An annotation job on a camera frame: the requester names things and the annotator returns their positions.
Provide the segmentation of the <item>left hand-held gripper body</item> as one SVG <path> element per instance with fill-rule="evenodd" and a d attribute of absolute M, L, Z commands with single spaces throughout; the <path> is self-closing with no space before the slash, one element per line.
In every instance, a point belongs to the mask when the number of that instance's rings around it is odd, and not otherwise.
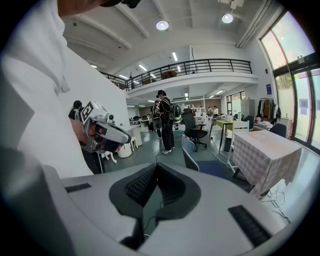
<path fill-rule="evenodd" d="M 101 153 L 101 148 L 105 141 L 103 137 L 96 134 L 95 136 L 89 136 L 89 126 L 91 124 L 101 123 L 110 123 L 115 125 L 114 115 L 106 110 L 106 108 L 95 100 L 90 100 L 89 103 L 83 108 L 80 113 L 82 124 L 83 124 L 83 133 L 87 137 L 87 142 L 84 144 L 84 149 L 88 152 L 97 152 Z"/>

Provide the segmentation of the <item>blue chair with white stitching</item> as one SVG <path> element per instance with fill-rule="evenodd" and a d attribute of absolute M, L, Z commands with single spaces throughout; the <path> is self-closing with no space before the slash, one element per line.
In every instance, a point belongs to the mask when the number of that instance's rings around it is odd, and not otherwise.
<path fill-rule="evenodd" d="M 193 155 L 195 152 L 195 144 L 189 140 L 185 135 L 182 136 L 181 139 L 181 147 L 183 151 L 183 157 L 185 166 L 188 169 L 219 177 L 221 179 L 227 179 L 226 174 L 222 168 L 222 165 L 219 163 L 219 161 L 216 160 L 199 160 L 195 161 Z"/>

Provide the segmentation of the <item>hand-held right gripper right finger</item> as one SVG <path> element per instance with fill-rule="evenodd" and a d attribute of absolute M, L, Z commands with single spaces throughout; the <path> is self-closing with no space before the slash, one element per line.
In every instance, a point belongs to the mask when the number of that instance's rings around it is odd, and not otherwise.
<path fill-rule="evenodd" d="M 163 204 L 155 213 L 157 221 L 183 219 L 199 203 L 201 188 L 189 176 L 159 162 L 156 165 L 156 179 Z"/>

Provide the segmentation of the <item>green top table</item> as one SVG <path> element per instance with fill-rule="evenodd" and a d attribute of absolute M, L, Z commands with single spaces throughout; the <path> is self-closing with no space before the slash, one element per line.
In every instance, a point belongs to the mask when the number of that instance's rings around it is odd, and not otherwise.
<path fill-rule="evenodd" d="M 211 127 L 210 127 L 210 131 L 209 131 L 210 138 L 212 138 L 214 136 L 214 131 L 217 128 L 220 128 L 220 132 L 219 132 L 220 141 L 219 141 L 218 151 L 221 150 L 223 139 L 224 139 L 224 137 L 226 137 L 228 135 L 228 131 L 233 130 L 234 123 L 235 123 L 235 121 L 225 121 L 225 120 L 218 120 L 218 119 L 211 120 Z"/>

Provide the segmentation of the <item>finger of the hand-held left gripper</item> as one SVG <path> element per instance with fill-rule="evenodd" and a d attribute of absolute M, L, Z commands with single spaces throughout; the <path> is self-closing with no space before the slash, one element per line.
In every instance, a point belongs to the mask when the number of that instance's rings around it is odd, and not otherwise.
<path fill-rule="evenodd" d="M 96 133 L 106 140 L 120 144 L 128 144 L 131 142 L 131 136 L 114 124 L 97 122 L 96 125 L 100 126 Z"/>
<path fill-rule="evenodd" d="M 102 148 L 100 149 L 100 152 L 101 153 L 104 153 L 104 152 L 116 153 L 122 148 L 123 145 L 124 145 L 123 143 L 119 143 L 116 141 L 105 140 L 102 145 Z"/>

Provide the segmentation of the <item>person's left hand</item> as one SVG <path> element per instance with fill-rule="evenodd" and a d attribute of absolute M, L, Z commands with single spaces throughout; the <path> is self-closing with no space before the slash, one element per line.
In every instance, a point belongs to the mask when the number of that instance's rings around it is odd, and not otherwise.
<path fill-rule="evenodd" d="M 103 130 L 103 128 L 100 125 L 92 123 L 89 126 L 88 135 L 95 136 L 97 133 L 100 134 L 102 132 L 102 130 Z"/>

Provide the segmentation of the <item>glass entrance doors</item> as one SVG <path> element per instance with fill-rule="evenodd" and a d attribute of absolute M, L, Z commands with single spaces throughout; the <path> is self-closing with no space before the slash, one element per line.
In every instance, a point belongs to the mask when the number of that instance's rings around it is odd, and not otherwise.
<path fill-rule="evenodd" d="M 298 21 L 285 11 L 260 42 L 272 67 L 290 139 L 320 155 L 320 56 Z"/>

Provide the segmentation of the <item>black balcony railing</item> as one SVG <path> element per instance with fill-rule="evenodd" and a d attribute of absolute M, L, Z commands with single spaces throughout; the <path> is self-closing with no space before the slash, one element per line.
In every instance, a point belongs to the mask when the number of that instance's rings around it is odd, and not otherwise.
<path fill-rule="evenodd" d="M 251 62 L 248 60 L 208 58 L 168 64 L 136 76 L 112 75 L 106 72 L 101 72 L 101 74 L 114 83 L 119 89 L 127 92 L 165 79 L 211 72 L 253 73 Z"/>

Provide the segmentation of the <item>person's left forearm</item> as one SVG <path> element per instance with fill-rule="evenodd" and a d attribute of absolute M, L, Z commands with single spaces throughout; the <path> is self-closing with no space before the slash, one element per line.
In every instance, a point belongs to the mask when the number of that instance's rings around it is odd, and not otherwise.
<path fill-rule="evenodd" d="M 83 132 L 83 123 L 79 120 L 74 120 L 71 118 L 69 120 L 77 140 L 82 144 L 86 144 L 87 137 L 84 135 Z"/>

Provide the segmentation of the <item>white round pedestal table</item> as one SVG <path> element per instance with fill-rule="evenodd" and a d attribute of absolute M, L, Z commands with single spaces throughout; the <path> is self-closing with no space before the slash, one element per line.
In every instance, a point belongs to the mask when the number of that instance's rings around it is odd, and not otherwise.
<path fill-rule="evenodd" d="M 131 141 L 129 143 L 126 143 L 122 146 L 122 148 L 118 151 L 118 157 L 119 158 L 128 158 L 132 155 L 132 152 L 134 152 L 138 147 L 140 147 L 142 143 L 141 138 L 141 125 L 131 125 L 130 129 L 128 130 Z"/>

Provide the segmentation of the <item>grey metal lockers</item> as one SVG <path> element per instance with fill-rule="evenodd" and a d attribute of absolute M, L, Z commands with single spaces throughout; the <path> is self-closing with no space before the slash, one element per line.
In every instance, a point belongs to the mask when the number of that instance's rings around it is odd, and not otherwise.
<path fill-rule="evenodd" d="M 247 116 L 255 116 L 255 100 L 254 99 L 242 99 L 240 101 L 241 115 L 243 118 Z"/>

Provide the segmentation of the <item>person's chin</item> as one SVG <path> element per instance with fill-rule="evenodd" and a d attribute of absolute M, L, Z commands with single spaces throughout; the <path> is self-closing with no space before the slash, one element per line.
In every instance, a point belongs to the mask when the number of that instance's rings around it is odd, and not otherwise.
<path fill-rule="evenodd" d="M 112 7 L 123 0 L 57 0 L 60 17 L 74 16 L 97 7 Z"/>

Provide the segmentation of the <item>black office chair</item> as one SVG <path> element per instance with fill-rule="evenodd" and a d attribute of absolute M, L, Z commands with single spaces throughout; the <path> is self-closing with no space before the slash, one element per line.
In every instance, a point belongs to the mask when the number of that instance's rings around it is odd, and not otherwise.
<path fill-rule="evenodd" d="M 207 148 L 208 145 L 201 142 L 200 139 L 207 136 L 208 132 L 203 130 L 202 127 L 200 129 L 196 129 L 196 122 L 192 110 L 190 108 L 185 108 L 181 117 L 185 125 L 184 134 L 194 143 L 195 151 L 198 151 L 198 145 L 204 145 L 204 147 Z"/>

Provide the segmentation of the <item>table with beige tablecloth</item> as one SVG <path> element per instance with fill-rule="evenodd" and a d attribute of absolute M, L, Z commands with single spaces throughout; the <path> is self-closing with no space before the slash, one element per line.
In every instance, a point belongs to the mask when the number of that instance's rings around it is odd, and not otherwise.
<path fill-rule="evenodd" d="M 234 135 L 232 161 L 243 173 L 256 198 L 281 180 L 293 182 L 302 146 L 268 130 L 239 132 Z"/>

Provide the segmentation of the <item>white wooden slatted chair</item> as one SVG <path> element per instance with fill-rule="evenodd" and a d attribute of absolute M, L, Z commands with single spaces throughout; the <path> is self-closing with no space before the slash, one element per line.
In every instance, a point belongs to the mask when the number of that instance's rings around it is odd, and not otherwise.
<path fill-rule="evenodd" d="M 236 121 L 233 122 L 232 124 L 232 137 L 231 137 L 231 143 L 230 143 L 230 148 L 229 148 L 229 152 L 228 152 L 228 157 L 227 157 L 227 162 L 226 164 L 228 165 L 229 168 L 231 168 L 231 170 L 235 173 L 235 169 L 237 168 L 236 165 L 232 165 L 231 163 L 231 156 L 232 156 L 232 151 L 234 149 L 234 141 L 235 141 L 235 135 L 237 135 L 238 133 L 244 133 L 244 132 L 248 132 L 250 128 L 250 122 L 247 121 Z"/>

